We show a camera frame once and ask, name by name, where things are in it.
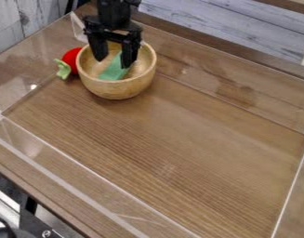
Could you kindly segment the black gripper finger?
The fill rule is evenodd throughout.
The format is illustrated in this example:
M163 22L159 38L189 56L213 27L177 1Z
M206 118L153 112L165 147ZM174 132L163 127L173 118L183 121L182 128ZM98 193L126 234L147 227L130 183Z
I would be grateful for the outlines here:
M89 34L87 38L95 59L103 61L109 56L107 40L99 34Z
M133 66L138 58L138 51L141 48L139 41L125 40L122 43L121 65L123 69Z

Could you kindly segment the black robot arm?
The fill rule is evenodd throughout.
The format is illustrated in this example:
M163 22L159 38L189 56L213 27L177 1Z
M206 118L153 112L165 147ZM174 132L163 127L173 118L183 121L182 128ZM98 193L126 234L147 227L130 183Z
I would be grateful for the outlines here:
M121 67L130 68L138 59L143 28L133 22L133 7L142 0L98 0L99 13L83 17L83 33L87 36L95 59L109 56L109 42L122 45Z

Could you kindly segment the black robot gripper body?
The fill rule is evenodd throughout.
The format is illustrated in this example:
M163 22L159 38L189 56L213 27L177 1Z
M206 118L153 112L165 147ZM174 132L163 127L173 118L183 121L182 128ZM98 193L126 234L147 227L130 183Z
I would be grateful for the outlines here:
M83 33L90 44L107 41L121 44L125 40L131 41L134 44L142 44L143 28L131 20L126 20L117 27L113 27L105 24L98 16L86 16L83 23Z

